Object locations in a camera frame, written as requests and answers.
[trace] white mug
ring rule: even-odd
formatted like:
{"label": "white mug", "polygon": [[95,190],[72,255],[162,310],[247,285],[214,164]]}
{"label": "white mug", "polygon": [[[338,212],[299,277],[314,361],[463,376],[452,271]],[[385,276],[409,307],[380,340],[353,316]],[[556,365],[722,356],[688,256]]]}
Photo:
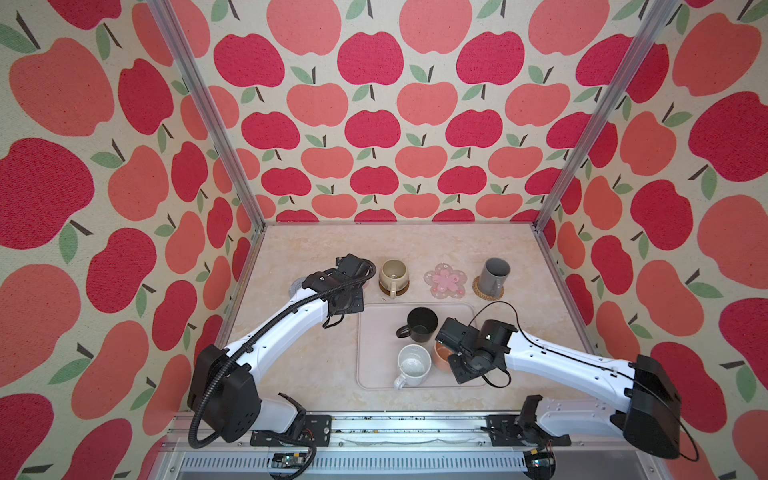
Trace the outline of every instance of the white mug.
{"label": "white mug", "polygon": [[432,357],[421,345],[406,345],[397,356],[397,365],[400,368],[400,376],[395,380],[394,386],[400,390],[406,385],[417,386],[424,381],[432,368]]}

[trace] black mug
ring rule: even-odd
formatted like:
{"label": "black mug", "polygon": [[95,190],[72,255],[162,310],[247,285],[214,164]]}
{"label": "black mug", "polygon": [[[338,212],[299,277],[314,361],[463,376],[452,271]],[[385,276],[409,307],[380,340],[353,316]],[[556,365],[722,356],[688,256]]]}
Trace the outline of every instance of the black mug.
{"label": "black mug", "polygon": [[417,306],[408,314],[408,325],[397,329],[399,339],[410,336],[414,342],[425,343],[437,330],[437,315],[424,306]]}

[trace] gray mug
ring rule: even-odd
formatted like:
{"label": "gray mug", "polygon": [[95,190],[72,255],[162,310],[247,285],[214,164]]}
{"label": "gray mug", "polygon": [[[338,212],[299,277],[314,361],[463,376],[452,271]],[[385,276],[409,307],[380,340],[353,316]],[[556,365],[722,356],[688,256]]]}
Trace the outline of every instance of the gray mug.
{"label": "gray mug", "polygon": [[509,263],[504,260],[496,257],[487,259],[478,281],[480,292],[492,298],[499,298],[502,293],[502,285],[509,276],[509,271]]}

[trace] brown coaster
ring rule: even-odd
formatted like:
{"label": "brown coaster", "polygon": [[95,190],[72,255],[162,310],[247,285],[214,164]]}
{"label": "brown coaster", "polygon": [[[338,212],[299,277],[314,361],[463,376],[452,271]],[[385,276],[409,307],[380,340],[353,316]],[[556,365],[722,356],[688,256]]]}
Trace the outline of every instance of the brown coaster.
{"label": "brown coaster", "polygon": [[[402,290],[398,290],[398,291],[395,293],[395,296],[401,296],[402,294],[404,294],[405,292],[407,292],[407,291],[408,291],[408,287],[409,287],[409,286],[411,286],[411,283],[410,283],[410,282],[408,282],[408,285],[406,285],[406,288],[404,288],[404,289],[402,289]],[[387,290],[386,288],[384,288],[384,287],[382,286],[382,283],[381,283],[381,282],[379,282],[379,288],[381,289],[381,291],[382,291],[382,292],[384,292],[384,294],[385,294],[385,295],[389,296],[389,290]]]}
{"label": "brown coaster", "polygon": [[483,292],[480,291],[480,287],[478,286],[479,283],[480,283],[480,276],[476,276],[475,279],[472,281],[472,290],[475,291],[475,295],[479,296],[483,300],[491,302],[493,300],[498,300],[504,296],[504,287],[502,287],[501,295],[497,296],[496,298],[493,298],[492,296],[485,295]]}

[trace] marble tabletop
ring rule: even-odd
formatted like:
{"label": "marble tabletop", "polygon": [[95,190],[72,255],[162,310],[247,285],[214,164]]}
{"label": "marble tabletop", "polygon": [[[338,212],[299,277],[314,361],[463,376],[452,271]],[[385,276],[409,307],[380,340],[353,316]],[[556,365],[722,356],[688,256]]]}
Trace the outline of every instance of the marble tabletop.
{"label": "marble tabletop", "polygon": [[[411,284],[405,294],[391,300],[371,280],[364,289],[366,304],[467,302],[475,312],[488,302],[472,292],[472,280],[486,259],[501,257],[511,265],[503,300],[515,305],[523,329],[584,351],[527,224],[269,226],[230,338],[240,338],[274,314],[288,300],[294,280],[332,268],[336,257],[348,253],[371,260],[377,268],[396,258],[409,269]],[[437,300],[430,293],[423,276],[442,262],[466,272],[463,298]],[[504,389],[365,390],[356,381],[357,317],[347,316],[331,329],[315,326],[301,336],[259,383],[259,395],[283,392],[314,411],[519,409],[528,395],[585,396],[523,372],[511,372],[511,385]],[[515,321],[503,304],[486,309],[478,323],[488,318]],[[491,372],[488,377],[494,383],[506,383],[501,372]]]}

